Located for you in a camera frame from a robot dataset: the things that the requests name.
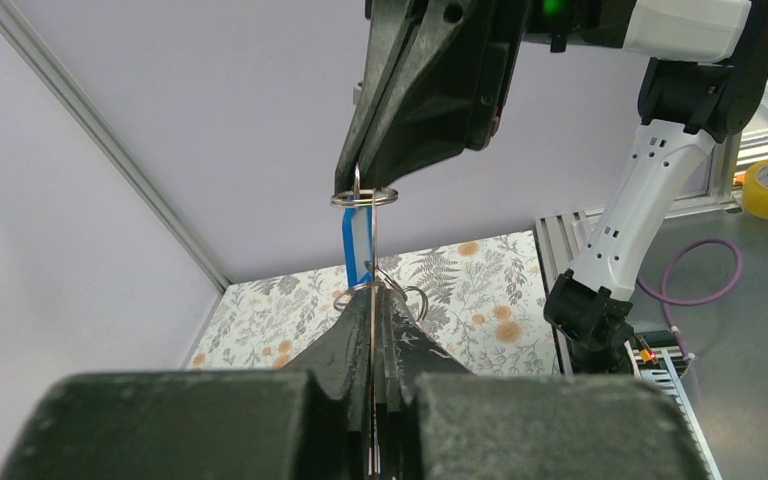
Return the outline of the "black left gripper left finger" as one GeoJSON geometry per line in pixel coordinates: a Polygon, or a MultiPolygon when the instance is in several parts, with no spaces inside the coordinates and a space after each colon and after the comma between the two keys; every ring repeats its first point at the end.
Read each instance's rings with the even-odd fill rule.
{"type": "Polygon", "coordinates": [[[370,296],[272,370],[76,374],[41,397],[2,479],[361,479],[370,296]]]}

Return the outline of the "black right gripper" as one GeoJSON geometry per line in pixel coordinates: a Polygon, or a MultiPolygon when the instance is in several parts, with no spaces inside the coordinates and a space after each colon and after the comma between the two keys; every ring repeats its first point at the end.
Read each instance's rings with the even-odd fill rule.
{"type": "Polygon", "coordinates": [[[622,47],[632,1],[367,1],[364,76],[334,192],[388,187],[498,130],[523,43],[622,47]]]}

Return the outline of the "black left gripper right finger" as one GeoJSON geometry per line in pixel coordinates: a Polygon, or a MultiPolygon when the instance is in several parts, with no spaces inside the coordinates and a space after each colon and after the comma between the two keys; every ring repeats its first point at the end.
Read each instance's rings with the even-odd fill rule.
{"type": "Polygon", "coordinates": [[[375,299],[380,479],[705,479],[678,403],[628,375],[479,376],[375,299]]]}

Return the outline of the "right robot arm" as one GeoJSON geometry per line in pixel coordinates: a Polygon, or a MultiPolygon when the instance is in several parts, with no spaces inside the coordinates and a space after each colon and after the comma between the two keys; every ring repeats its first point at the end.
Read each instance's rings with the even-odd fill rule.
{"type": "Polygon", "coordinates": [[[619,188],[544,307],[574,372],[628,372],[644,256],[689,176],[760,105],[768,1],[369,1],[365,16],[364,77],[335,169],[343,207],[391,202],[394,181],[485,148],[524,42],[648,57],[619,188]]]}

